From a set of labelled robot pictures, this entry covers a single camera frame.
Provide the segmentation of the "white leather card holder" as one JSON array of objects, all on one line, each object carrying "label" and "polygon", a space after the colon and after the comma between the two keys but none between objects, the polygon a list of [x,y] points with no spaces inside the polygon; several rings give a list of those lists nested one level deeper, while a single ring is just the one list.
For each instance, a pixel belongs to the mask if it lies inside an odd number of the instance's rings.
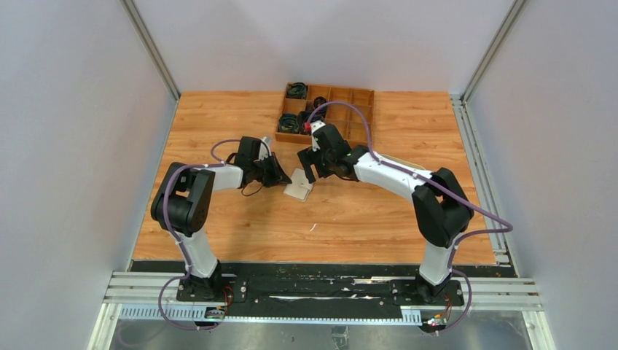
[{"label": "white leather card holder", "polygon": [[313,190],[313,184],[308,181],[305,172],[300,168],[293,171],[291,180],[292,183],[285,186],[284,195],[305,202]]}]

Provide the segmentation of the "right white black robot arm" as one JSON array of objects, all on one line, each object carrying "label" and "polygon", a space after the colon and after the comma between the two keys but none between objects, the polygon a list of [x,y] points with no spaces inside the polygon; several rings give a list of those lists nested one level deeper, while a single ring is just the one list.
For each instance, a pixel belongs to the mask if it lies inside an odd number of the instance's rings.
[{"label": "right white black robot arm", "polygon": [[381,187],[411,202],[426,240],[415,277],[418,293],[427,300],[442,294],[452,276],[455,240],[474,216],[469,207],[452,197],[466,197],[454,173],[447,168],[435,172],[416,169],[373,154],[368,146],[351,147],[331,124],[317,121],[308,129],[311,146],[297,155],[310,183],[336,176]]}]

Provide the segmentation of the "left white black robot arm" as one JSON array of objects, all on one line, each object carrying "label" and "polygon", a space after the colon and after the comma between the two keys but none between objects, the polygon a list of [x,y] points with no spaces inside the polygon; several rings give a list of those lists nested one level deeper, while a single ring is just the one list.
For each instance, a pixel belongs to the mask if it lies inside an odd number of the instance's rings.
[{"label": "left white black robot arm", "polygon": [[185,292],[213,300],[223,291],[220,261],[207,236],[206,220],[214,192],[243,190],[252,182],[269,188],[292,183],[269,142],[244,136],[238,149],[211,164],[170,164],[150,213],[174,239],[185,263],[179,285]]}]

